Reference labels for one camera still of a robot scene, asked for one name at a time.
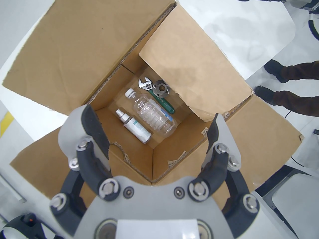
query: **brown pants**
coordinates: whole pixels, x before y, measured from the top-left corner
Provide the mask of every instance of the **brown pants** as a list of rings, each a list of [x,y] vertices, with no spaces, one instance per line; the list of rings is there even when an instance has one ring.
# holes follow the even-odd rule
[[[284,67],[280,75],[288,80],[319,80],[319,61]],[[319,117],[319,96],[301,98],[289,91],[279,91],[275,92],[273,100],[276,105],[284,106],[295,113]]]

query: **cardboard box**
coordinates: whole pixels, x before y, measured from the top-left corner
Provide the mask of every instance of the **cardboard box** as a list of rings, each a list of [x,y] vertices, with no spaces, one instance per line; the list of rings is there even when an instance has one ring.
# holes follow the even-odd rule
[[[124,92],[147,75],[172,88],[167,100],[179,123],[163,139],[133,111]],[[203,133],[224,114],[241,152],[250,190],[295,152],[300,133],[253,95],[216,44],[175,0],[56,0],[17,56],[3,82],[20,95],[69,114],[92,105],[111,143],[113,175],[145,185],[197,176],[208,141]],[[121,108],[153,133],[142,144],[115,115]],[[58,129],[24,149],[11,165],[49,198],[69,171]],[[88,206],[95,194],[82,189]],[[222,207],[223,185],[214,198]]]

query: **green wrench handle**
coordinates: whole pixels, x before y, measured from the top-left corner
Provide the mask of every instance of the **green wrench handle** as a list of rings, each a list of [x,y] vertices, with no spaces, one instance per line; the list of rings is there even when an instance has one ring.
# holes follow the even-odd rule
[[[166,99],[157,97],[157,96],[154,94],[153,89],[148,90],[148,92],[153,96],[153,98],[156,99],[156,101],[157,101],[158,103],[160,103],[160,105],[161,105],[163,108],[165,108],[165,110],[166,110],[168,113],[174,114],[175,109],[173,108],[173,106],[172,106]]]

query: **adjustable wrench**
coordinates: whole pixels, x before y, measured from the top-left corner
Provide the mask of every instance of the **adjustable wrench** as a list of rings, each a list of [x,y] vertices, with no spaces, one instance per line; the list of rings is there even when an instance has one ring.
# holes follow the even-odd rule
[[[152,96],[153,98],[156,99],[156,101],[163,107],[165,108],[165,110],[170,113],[170,114],[174,114],[175,110],[173,108],[173,106],[164,98],[159,98],[157,97],[154,92],[153,92],[153,83],[150,79],[148,79],[146,76],[144,77],[146,82],[143,83],[140,79],[139,79],[139,87],[142,89],[147,90]]]

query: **yellow stripe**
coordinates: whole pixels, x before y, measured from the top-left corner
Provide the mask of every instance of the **yellow stripe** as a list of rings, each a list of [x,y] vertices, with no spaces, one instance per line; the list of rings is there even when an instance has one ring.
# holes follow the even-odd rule
[[[2,137],[3,133],[7,130],[13,120],[14,117],[8,111],[3,120],[0,122],[0,137]]]

